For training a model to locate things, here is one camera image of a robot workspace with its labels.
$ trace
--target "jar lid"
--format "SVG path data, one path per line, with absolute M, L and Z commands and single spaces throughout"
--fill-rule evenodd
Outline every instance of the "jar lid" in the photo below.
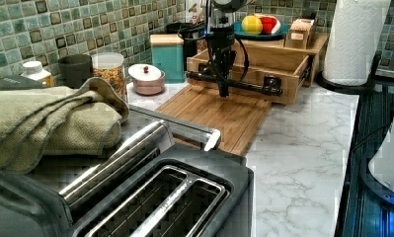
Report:
M 134 64 L 128 68 L 128 74 L 140 81 L 155 81 L 162 76 L 157 67 L 148 64 Z
M 29 61 L 23 64 L 27 75 L 36 74 L 42 71 L 42 64 L 39 61 Z

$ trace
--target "bowl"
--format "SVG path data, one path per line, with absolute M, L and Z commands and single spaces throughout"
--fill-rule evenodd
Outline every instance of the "bowl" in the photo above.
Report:
M 132 77 L 132 84 L 136 93 L 146 96 L 161 93 L 165 88 L 165 72 L 156 80 L 143 80 Z

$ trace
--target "marble countertop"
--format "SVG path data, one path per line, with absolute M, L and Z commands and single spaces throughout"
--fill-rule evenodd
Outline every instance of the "marble countertop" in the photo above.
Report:
M 156 110 L 187 83 L 128 101 Z M 358 96 L 302 87 L 292 106 L 273 104 L 245 155 L 255 172 L 254 236 L 334 236 Z

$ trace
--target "white container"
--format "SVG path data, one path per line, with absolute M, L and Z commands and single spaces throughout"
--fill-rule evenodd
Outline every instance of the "white container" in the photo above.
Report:
M 32 80 L 40 81 L 42 84 L 53 86 L 54 81 L 52 80 L 51 73 L 42 68 L 42 64 L 39 61 L 30 61 L 23 64 L 25 72 L 21 76 L 30 78 Z
M 125 69 L 123 56 L 116 52 L 103 52 L 92 55 L 93 74 L 108 81 L 117 95 L 126 100 Z

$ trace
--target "green towel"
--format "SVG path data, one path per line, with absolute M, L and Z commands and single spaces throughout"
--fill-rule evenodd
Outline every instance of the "green towel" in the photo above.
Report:
M 0 91 L 0 170 L 27 174 L 42 155 L 99 155 L 120 140 L 128 106 L 108 82 L 78 90 Z

